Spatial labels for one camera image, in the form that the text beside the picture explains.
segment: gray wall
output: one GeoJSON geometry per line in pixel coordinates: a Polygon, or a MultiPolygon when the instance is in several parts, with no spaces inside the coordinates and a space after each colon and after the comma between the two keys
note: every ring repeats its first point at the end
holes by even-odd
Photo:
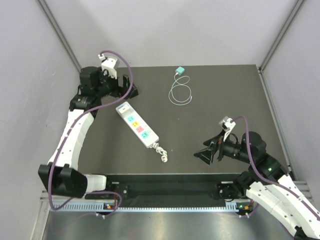
{"type": "Polygon", "coordinates": [[[83,66],[261,64],[295,0],[47,0],[83,66]]]}
{"type": "Polygon", "coordinates": [[[36,1],[1,4],[0,32],[0,239],[24,240],[78,74],[36,1]]]}
{"type": "Polygon", "coordinates": [[[320,207],[320,1],[308,0],[288,30],[265,77],[300,180],[320,207]]]}

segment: coiled cord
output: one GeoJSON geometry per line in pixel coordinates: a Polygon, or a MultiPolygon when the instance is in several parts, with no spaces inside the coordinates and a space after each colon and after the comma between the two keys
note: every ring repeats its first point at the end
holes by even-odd
{"type": "Polygon", "coordinates": [[[170,102],[173,103],[174,105],[177,105],[177,106],[187,105],[187,104],[190,103],[191,100],[192,100],[191,88],[186,85],[186,84],[190,81],[190,77],[187,76],[187,75],[184,75],[184,76],[181,76],[181,77],[179,77],[178,79],[176,79],[176,76],[177,76],[177,75],[178,75],[178,74],[176,73],[176,74],[174,75],[174,77],[173,77],[173,78],[174,78],[174,83],[173,83],[172,86],[171,86],[171,89],[170,89],[170,91],[169,91],[169,96],[168,96],[168,97],[169,97],[170,102]],[[183,79],[183,78],[188,78],[188,80],[187,80],[185,83],[180,83],[179,80],[180,80],[180,79],[183,79]],[[177,100],[177,99],[175,98],[175,96],[174,96],[173,90],[174,90],[174,88],[179,87],[179,86],[181,86],[181,87],[186,87],[186,88],[188,88],[189,91],[190,91],[189,97],[188,97],[186,100],[184,100],[184,101],[179,101],[179,100],[177,100]]]}
{"type": "Polygon", "coordinates": [[[159,143],[154,142],[151,147],[151,149],[155,149],[155,151],[159,154],[161,154],[161,160],[162,162],[166,163],[168,161],[168,154],[167,151],[165,151],[162,147],[159,146],[159,143]]]}

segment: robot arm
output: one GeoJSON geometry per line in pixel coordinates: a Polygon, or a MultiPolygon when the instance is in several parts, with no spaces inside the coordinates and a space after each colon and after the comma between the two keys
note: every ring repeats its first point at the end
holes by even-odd
{"type": "MultiPolygon", "coordinates": [[[[105,96],[121,97],[129,89],[130,81],[127,75],[123,76],[123,86],[119,86],[117,77],[117,59],[99,55],[101,67],[84,67],[80,72],[80,85],[78,93],[70,101],[67,123],[61,136],[60,142],[47,165],[40,165],[38,175],[48,191],[49,173],[54,159],[62,145],[67,140],[55,163],[51,192],[53,195],[82,198],[86,193],[101,191],[106,188],[107,178],[98,174],[81,174],[78,172],[78,160],[87,131],[94,122],[98,110],[83,113],[89,109],[100,106],[101,99],[105,96]],[[72,124],[82,116],[68,134],[72,124]]],[[[132,89],[126,99],[138,95],[136,86],[132,89]]]]}
{"type": "MultiPolygon", "coordinates": [[[[203,144],[207,147],[196,152],[194,156],[210,165],[215,153],[219,151],[218,161],[228,156],[250,164],[246,135],[243,134],[241,143],[239,143],[237,136],[230,133],[235,126],[231,118],[225,117],[220,125],[223,128],[220,134],[205,141],[203,144]],[[235,141],[231,141],[230,136],[233,136],[235,141]]],[[[294,239],[320,239],[320,212],[298,190],[285,168],[274,157],[267,154],[267,144],[261,136],[251,131],[249,141],[250,152],[258,172],[265,179],[290,189],[298,198],[275,184],[262,181],[253,170],[252,165],[248,171],[244,171],[233,181],[232,187],[224,187],[221,184],[221,196],[225,199],[247,197],[254,200],[277,218],[294,236],[294,239]]]]}

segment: power strip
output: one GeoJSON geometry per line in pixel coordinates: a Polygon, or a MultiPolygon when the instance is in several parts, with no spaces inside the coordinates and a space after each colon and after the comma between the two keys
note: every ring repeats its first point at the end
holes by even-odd
{"type": "Polygon", "coordinates": [[[167,151],[157,143],[159,141],[158,135],[127,101],[117,106],[115,110],[146,148],[155,149],[157,153],[162,155],[161,160],[164,163],[168,161],[167,151]]]}

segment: dark gray tabletop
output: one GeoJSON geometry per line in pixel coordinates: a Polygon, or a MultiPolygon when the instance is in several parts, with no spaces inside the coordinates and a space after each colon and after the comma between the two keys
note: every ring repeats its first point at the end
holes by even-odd
{"type": "MultiPolygon", "coordinates": [[[[173,105],[168,93],[174,82],[174,66],[134,67],[134,83],[139,96],[130,104],[159,136],[168,152],[163,163],[154,149],[147,149],[116,113],[116,104],[98,112],[90,127],[79,158],[79,170],[95,174],[175,174],[240,173],[248,165],[225,157],[207,166],[193,154],[221,131],[218,122],[225,116],[245,115],[251,131],[267,143],[267,152],[284,166],[286,160],[255,65],[186,66],[191,80],[192,101],[173,105]]],[[[118,74],[127,73],[119,69],[118,74]]],[[[178,99],[188,97],[183,87],[176,88],[178,99]]],[[[103,102],[112,102],[106,97],[103,102]]],[[[242,120],[233,133],[245,132],[242,120]]]]}

